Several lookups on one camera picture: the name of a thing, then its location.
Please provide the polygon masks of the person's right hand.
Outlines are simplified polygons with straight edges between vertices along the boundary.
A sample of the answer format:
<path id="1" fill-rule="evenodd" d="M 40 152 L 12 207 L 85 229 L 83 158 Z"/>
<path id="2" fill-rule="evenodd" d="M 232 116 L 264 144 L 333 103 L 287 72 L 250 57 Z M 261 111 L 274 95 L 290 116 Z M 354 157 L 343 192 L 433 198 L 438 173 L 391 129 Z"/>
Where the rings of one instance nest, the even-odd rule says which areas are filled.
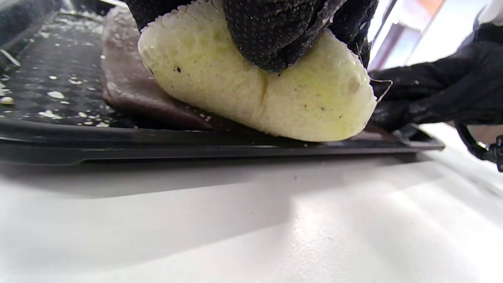
<path id="1" fill-rule="evenodd" d="M 448 121 L 502 124 L 501 26 L 480 25 L 471 41 L 442 59 L 372 70 L 369 75 L 375 95 L 381 98 L 370 122 L 387 131 Z"/>

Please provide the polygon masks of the person's left hand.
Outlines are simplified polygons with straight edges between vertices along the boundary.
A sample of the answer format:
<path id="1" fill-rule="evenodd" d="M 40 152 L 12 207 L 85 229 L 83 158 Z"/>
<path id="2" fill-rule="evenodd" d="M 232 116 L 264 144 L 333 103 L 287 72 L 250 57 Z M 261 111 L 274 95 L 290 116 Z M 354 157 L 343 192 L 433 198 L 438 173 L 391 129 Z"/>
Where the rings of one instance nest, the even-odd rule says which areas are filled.
<path id="1" fill-rule="evenodd" d="M 156 76 L 289 67 L 365 74 L 377 0 L 127 0 Z"/>

